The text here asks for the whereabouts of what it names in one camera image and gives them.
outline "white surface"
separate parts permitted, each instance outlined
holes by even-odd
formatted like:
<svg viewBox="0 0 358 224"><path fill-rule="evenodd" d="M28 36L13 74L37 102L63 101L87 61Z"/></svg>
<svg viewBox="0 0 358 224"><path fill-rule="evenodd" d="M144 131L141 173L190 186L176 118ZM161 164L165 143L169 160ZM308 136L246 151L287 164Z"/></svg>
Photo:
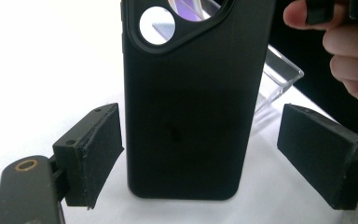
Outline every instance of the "white surface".
<svg viewBox="0 0 358 224"><path fill-rule="evenodd" d="M52 144L91 109L117 102L124 133L118 1L0 1L0 173ZM141 200L126 183L125 153L94 210L67 223L341 223L276 148L283 103L315 107L295 89L255 122L238 193L225 202Z"/></svg>

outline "hand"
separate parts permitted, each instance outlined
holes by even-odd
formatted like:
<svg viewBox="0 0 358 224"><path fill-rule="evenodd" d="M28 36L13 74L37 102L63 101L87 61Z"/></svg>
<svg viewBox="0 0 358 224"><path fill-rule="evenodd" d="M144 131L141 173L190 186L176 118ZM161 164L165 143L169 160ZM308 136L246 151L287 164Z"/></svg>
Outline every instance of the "hand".
<svg viewBox="0 0 358 224"><path fill-rule="evenodd" d="M332 75L342 82L348 92L358 99L358 24L348 19L349 1L336 1L334 17L330 22L307 25L305 0L296 0L283 12L284 22L299 30L325 30L323 45L333 58Z"/></svg>

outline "phone case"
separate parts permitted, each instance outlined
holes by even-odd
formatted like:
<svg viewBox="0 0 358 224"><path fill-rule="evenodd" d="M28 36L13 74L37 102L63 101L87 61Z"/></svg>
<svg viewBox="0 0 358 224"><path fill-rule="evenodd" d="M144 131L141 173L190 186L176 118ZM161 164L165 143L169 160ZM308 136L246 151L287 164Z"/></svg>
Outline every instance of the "phone case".
<svg viewBox="0 0 358 224"><path fill-rule="evenodd" d="M143 198L225 200L239 186L274 0L226 0L186 21L168 0L122 0L128 183ZM164 7L175 33L162 45L139 27Z"/></svg>

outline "black fabric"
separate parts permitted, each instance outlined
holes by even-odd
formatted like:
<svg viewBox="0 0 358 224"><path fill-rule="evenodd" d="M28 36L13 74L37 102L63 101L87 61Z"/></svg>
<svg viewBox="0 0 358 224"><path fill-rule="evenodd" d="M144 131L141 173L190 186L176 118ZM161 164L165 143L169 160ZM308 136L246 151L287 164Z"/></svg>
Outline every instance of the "black fabric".
<svg viewBox="0 0 358 224"><path fill-rule="evenodd" d="M290 0L278 0L269 43L304 70L295 86L340 124L358 133L358 101L330 72L329 55L322 46L323 31L298 31L282 19Z"/></svg>

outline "white table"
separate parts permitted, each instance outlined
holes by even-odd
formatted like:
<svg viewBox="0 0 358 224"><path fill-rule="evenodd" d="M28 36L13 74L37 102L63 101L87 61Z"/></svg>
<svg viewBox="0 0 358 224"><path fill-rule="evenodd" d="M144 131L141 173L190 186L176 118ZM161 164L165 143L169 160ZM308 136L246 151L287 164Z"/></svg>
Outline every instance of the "white table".
<svg viewBox="0 0 358 224"><path fill-rule="evenodd" d="M18 159L50 157L91 109L114 102L124 133L118 1L0 0L0 174ZM94 210L62 203L67 223L341 223L350 213L331 209L276 147L284 103L317 109L291 89L255 121L232 199L136 198L123 153Z"/></svg>

